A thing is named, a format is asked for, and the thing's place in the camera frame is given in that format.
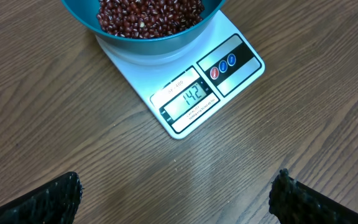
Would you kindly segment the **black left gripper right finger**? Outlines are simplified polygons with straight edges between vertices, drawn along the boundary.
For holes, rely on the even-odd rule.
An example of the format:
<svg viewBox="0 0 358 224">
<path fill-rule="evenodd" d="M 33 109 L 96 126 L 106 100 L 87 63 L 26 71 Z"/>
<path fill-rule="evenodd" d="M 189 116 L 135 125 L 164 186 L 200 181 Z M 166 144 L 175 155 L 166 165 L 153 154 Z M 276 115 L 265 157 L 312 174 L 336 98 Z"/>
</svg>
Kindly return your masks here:
<svg viewBox="0 0 358 224">
<path fill-rule="evenodd" d="M 272 182 L 268 211 L 281 224 L 358 224 L 358 213 L 292 179 L 287 169 Z"/>
</svg>

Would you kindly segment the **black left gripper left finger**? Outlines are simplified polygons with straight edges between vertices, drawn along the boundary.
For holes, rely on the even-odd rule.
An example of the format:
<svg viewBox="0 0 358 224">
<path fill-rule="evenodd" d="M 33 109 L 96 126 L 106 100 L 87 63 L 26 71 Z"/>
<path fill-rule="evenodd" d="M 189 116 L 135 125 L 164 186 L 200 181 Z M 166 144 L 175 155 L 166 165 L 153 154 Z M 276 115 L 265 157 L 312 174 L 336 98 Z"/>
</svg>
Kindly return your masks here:
<svg viewBox="0 0 358 224">
<path fill-rule="evenodd" d="M 76 172 L 67 172 L 0 206 L 0 224 L 72 224 L 83 194 Z"/>
</svg>

